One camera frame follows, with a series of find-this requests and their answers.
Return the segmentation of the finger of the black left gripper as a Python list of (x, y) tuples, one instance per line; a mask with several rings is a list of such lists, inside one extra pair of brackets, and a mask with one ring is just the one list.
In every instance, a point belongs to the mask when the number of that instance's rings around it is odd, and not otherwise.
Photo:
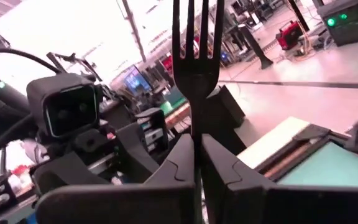
[(71, 152), (33, 168), (33, 183), (39, 198), (49, 195), (93, 193), (109, 182), (89, 171), (80, 157)]
[(141, 141), (141, 131), (137, 123), (118, 130), (118, 139), (122, 144), (121, 171), (127, 176), (129, 183), (143, 183), (159, 168)]

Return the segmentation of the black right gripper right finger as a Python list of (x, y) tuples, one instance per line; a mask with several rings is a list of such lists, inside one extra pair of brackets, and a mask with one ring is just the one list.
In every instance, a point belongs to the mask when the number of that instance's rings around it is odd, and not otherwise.
[(358, 224), (357, 187), (278, 185), (208, 134), (202, 183), (210, 223)]

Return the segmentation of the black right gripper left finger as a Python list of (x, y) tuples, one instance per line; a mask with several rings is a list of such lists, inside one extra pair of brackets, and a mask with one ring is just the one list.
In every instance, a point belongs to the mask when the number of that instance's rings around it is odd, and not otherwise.
[(195, 222), (194, 144), (184, 134), (142, 184), (69, 185), (44, 195), (38, 223), (192, 224)]

